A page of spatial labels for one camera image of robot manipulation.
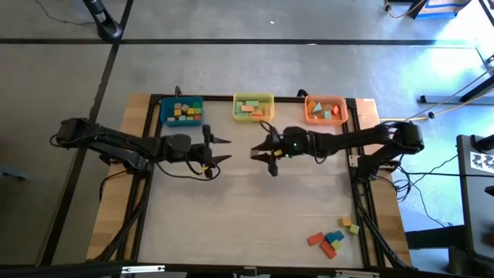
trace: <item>red block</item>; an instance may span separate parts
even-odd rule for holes
[[[323,233],[318,233],[314,236],[311,236],[307,239],[307,242],[309,243],[310,246],[314,246],[319,242],[322,242],[324,240],[324,235]]]
[[[324,242],[321,243],[321,249],[326,253],[326,255],[330,259],[332,259],[335,256],[337,256],[337,252],[334,251],[333,247],[331,247],[331,245],[326,240],[324,240]]]
[[[333,111],[333,114],[336,116],[336,115],[338,115],[338,113],[340,112],[340,108],[338,108],[338,106],[337,106],[337,105],[335,105],[335,106],[333,107],[333,110],[332,110],[332,111]]]

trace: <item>pile of blocks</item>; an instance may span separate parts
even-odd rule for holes
[[[311,100],[307,104],[307,112],[310,113],[308,116],[311,119],[331,120],[333,116],[340,114],[340,108],[337,105],[332,106],[331,104],[322,104]]]
[[[235,115],[237,117],[263,117],[269,115],[270,105],[259,106],[258,100],[237,101],[235,103]]]
[[[352,222],[350,221],[350,217],[343,217],[340,222],[342,226],[350,227],[350,233],[354,235],[358,234],[360,227],[352,224]],[[328,256],[328,258],[333,259],[335,256],[337,256],[337,251],[341,248],[341,243],[344,238],[345,236],[340,230],[327,233],[326,235],[319,232],[316,235],[309,237],[307,239],[307,242],[309,243],[309,246],[315,246],[316,244],[321,243],[320,248],[324,251],[324,253],[326,253],[326,256]]]
[[[174,117],[169,117],[167,121],[202,119],[202,106],[200,103],[194,103],[192,107],[187,104],[175,103],[173,112]]]

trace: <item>gray floor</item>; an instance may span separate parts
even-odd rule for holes
[[[81,1],[40,0],[51,15],[85,22]],[[106,0],[116,19],[124,0]],[[453,20],[393,20],[370,0],[311,1],[135,1],[128,39],[462,39],[489,53],[484,43],[491,25],[472,2]],[[395,6],[394,12],[407,9]],[[15,16],[20,24],[11,24]],[[45,17],[34,0],[0,0],[0,38],[97,38],[93,26],[75,26]],[[59,122],[85,117],[92,105],[109,46],[0,45],[0,164],[24,169],[29,183],[0,182],[0,263],[34,263],[62,192],[71,151],[47,144]],[[300,88],[314,94],[375,98],[382,118],[407,117],[423,109],[422,94],[449,95],[485,71],[471,47],[410,46],[121,46],[98,122],[118,128],[131,93],[232,94],[271,92],[293,96]],[[463,107],[420,122],[426,148],[404,159],[409,171],[428,171],[455,153],[457,134],[494,133],[493,107]],[[69,210],[56,263],[84,260],[97,213],[97,188],[107,167],[97,155],[85,160]],[[456,173],[451,162],[441,171]],[[462,223],[456,178],[427,177],[418,184],[429,214]],[[400,204],[405,230],[437,226],[412,191]],[[421,221],[412,222],[419,217]],[[442,271],[444,250],[413,251],[413,263]]]

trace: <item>wooden tabletop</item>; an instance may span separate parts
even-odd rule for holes
[[[150,94],[135,93],[130,95],[123,115],[120,131],[139,137],[142,136],[150,97]],[[361,129],[379,124],[376,103],[373,99],[357,99],[357,112]],[[153,135],[152,133],[154,133],[157,123],[158,109],[155,109],[149,136]],[[379,147],[379,145],[370,145],[366,146],[364,150],[366,154],[371,154]],[[122,165],[112,165],[110,166],[108,175],[122,170]],[[103,198],[100,203],[100,209],[93,229],[93,236],[87,253],[87,259],[98,256],[122,226],[127,208],[127,201],[129,199],[131,182],[132,175],[122,174],[108,180],[105,184]],[[371,184],[377,222],[381,234],[400,258],[408,265],[411,265],[408,244],[404,236],[404,229],[395,191],[391,185],[385,181],[372,181]],[[130,258],[130,251],[134,241],[134,229],[135,227],[130,231],[128,236],[124,259]],[[369,246],[370,254],[374,254],[374,243],[370,234],[367,236],[367,245]],[[377,259],[373,255],[370,257],[370,263],[372,265],[377,265]]]

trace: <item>yellow bin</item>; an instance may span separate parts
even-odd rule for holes
[[[238,115],[237,102],[242,102],[246,105],[246,101],[257,100],[259,102],[259,107],[256,109],[263,112],[262,116],[252,116],[249,113],[244,113],[244,115]],[[271,93],[236,93],[233,95],[233,117],[239,122],[256,122],[260,120],[265,120],[267,122],[271,121],[275,116],[275,97]]]

